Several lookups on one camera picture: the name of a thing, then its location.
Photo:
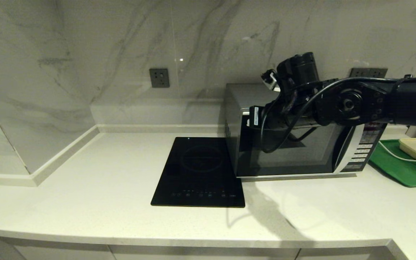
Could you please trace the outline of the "grey single wall socket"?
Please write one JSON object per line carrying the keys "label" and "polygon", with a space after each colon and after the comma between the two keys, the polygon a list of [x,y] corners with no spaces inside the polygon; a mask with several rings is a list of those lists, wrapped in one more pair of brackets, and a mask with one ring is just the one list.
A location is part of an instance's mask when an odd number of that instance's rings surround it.
{"label": "grey single wall socket", "polygon": [[149,75],[152,88],[169,88],[169,71],[168,69],[149,69]]}

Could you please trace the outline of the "silver microwave oven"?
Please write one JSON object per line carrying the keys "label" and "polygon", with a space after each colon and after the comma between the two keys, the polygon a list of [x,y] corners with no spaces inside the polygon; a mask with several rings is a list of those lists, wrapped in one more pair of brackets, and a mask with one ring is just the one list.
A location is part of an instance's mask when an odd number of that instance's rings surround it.
{"label": "silver microwave oven", "polygon": [[[234,125],[237,120],[245,113],[249,113],[249,108],[253,105],[264,106],[272,102],[277,93],[266,90],[259,84],[228,84],[225,91],[225,133],[228,151],[231,158],[231,125]],[[363,135],[357,147],[355,154],[347,166],[345,166],[343,173],[349,174],[361,172],[368,164],[369,158],[375,151],[376,145],[386,129],[386,123],[367,123],[363,125]]]}

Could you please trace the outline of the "green tray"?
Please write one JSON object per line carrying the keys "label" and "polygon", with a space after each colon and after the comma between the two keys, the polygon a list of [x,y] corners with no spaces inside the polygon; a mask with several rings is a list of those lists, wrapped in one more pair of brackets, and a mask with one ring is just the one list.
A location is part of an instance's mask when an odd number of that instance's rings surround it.
{"label": "green tray", "polygon": [[416,187],[416,159],[400,150],[399,140],[380,140],[369,164],[406,187]]}

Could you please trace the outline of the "black glass microwave door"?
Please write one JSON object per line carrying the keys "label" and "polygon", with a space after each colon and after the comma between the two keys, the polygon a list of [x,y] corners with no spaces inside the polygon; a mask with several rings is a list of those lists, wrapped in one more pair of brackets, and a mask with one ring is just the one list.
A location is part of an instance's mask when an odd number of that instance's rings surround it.
{"label": "black glass microwave door", "polygon": [[260,147],[260,132],[249,127],[245,112],[231,125],[231,158],[238,178],[325,176],[343,173],[363,135],[363,126],[318,127],[299,142],[287,140],[272,153]]}

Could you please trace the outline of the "grey double wall socket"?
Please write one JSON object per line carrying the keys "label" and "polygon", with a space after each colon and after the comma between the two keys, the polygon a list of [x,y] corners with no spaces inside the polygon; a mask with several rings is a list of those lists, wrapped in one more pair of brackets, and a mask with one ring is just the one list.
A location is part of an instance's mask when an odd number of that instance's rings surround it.
{"label": "grey double wall socket", "polygon": [[387,72],[388,68],[352,68],[349,77],[385,78]]}

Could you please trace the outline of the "black induction cooktop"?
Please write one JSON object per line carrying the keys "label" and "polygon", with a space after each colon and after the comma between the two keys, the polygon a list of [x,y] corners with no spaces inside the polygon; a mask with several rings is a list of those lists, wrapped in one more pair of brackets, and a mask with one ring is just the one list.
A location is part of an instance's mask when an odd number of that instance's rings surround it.
{"label": "black induction cooktop", "polygon": [[226,139],[176,137],[151,205],[244,208]]}

